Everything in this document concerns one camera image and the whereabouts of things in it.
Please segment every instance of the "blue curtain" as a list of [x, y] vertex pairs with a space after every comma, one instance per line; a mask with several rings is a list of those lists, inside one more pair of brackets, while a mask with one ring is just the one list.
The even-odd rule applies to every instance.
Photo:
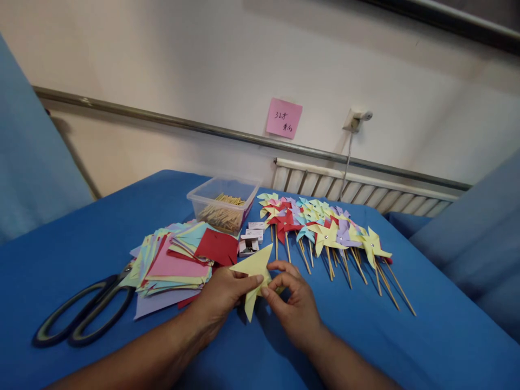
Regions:
[[93, 201], [0, 36], [0, 244]]
[[520, 151], [410, 242], [520, 342]]

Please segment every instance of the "black scissors handle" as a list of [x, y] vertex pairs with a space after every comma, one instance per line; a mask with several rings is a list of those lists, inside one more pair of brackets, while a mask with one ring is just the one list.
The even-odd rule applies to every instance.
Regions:
[[[40, 325], [32, 338], [32, 345], [38, 348], [51, 347], [68, 337], [68, 343], [71, 346], [82, 347], [99, 339], [117, 322], [132, 301], [135, 288], [128, 286], [121, 287], [118, 285], [118, 282], [119, 275], [112, 275], [78, 292], [67, 302], [58, 307], [45, 321], [43, 321], [43, 324]], [[83, 309], [81, 309], [78, 315], [76, 315], [64, 330], [55, 335], [49, 335], [52, 325], [69, 307], [88, 293], [95, 290], [99, 290], [99, 292], [83, 307]], [[83, 335], [82, 333], [85, 328], [98, 316], [100, 312], [103, 311], [120, 290], [126, 290], [127, 294], [124, 303], [121, 305], [117, 313], [115, 313], [114, 316], [97, 331], [89, 335]]]

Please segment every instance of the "pink paper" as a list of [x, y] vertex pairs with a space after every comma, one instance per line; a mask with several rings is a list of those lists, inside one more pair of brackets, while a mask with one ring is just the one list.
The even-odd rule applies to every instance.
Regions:
[[267, 119], [267, 132], [293, 139], [302, 116], [303, 106], [272, 98]]
[[157, 253], [148, 276], [205, 277], [207, 275], [208, 265], [168, 255], [168, 246], [163, 245]]

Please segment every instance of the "left hand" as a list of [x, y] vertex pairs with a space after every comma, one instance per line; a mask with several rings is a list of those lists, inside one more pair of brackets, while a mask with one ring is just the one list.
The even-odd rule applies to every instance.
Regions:
[[248, 277], [230, 270], [229, 267], [219, 268], [185, 313], [193, 315], [198, 324], [206, 327], [206, 342], [210, 343], [224, 325], [230, 311], [240, 302], [240, 298], [257, 288], [263, 280], [262, 275]]

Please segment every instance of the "hand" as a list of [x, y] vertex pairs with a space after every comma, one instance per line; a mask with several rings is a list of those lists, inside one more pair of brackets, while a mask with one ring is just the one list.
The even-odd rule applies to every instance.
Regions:
[[[313, 291], [302, 277], [298, 268], [287, 262], [276, 260], [267, 265], [269, 270], [280, 270], [269, 288], [262, 287], [262, 295], [279, 318], [289, 340], [296, 348], [309, 353], [313, 343], [324, 333], [328, 332], [321, 322]], [[287, 287], [291, 297], [287, 303], [283, 302], [275, 292], [278, 287]]]
[[205, 327], [206, 344], [213, 341], [240, 298], [257, 288], [264, 280], [262, 275], [247, 276], [229, 267], [219, 268], [206, 283], [201, 293], [186, 310], [194, 316], [194, 323]]

